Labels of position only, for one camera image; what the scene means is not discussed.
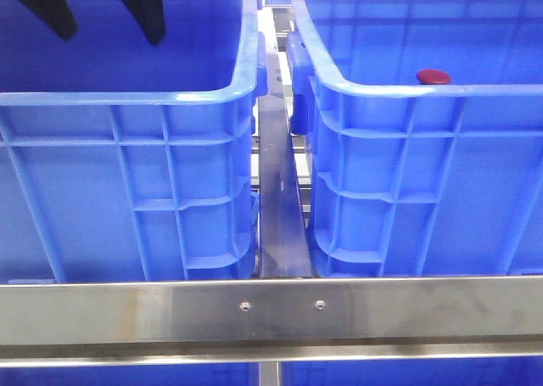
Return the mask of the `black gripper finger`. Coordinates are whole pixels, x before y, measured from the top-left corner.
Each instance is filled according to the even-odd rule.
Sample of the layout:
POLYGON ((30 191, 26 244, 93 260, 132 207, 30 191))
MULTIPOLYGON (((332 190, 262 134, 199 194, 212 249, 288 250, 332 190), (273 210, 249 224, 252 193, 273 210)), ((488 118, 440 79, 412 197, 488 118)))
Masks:
POLYGON ((76 18, 67 0, 17 0, 62 40, 70 40, 77 31, 76 18))
POLYGON ((159 45, 165 37, 163 0, 121 0, 138 23, 151 45, 159 45))

